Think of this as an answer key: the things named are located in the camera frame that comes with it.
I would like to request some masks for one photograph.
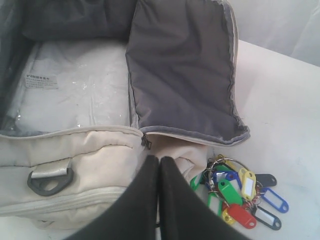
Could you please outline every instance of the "bag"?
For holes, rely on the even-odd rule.
[[[119,198],[151,146],[190,181],[207,146],[249,137],[225,0],[4,0],[0,16],[0,216],[79,228]]]

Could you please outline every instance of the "white wall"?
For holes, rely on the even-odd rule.
[[[320,66],[320,0],[228,0],[239,39]]]

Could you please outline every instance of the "clear plastic lining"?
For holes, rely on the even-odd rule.
[[[94,39],[38,42],[1,126],[7,135],[129,126],[126,43]]]

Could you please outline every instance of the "printed label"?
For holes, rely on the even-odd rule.
[[[25,75],[25,86],[30,89],[58,89],[58,82],[55,76]]]

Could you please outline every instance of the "black key tag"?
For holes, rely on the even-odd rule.
[[[280,230],[282,223],[281,220],[274,214],[272,214],[271,212],[265,210],[264,208],[260,207],[260,206],[255,206],[252,211],[251,214],[255,217],[255,219],[266,225],[268,228],[271,228],[272,230]]]
[[[255,175],[256,181],[261,183],[263,187],[274,187],[277,185],[277,179],[275,176],[269,173],[262,173]]]

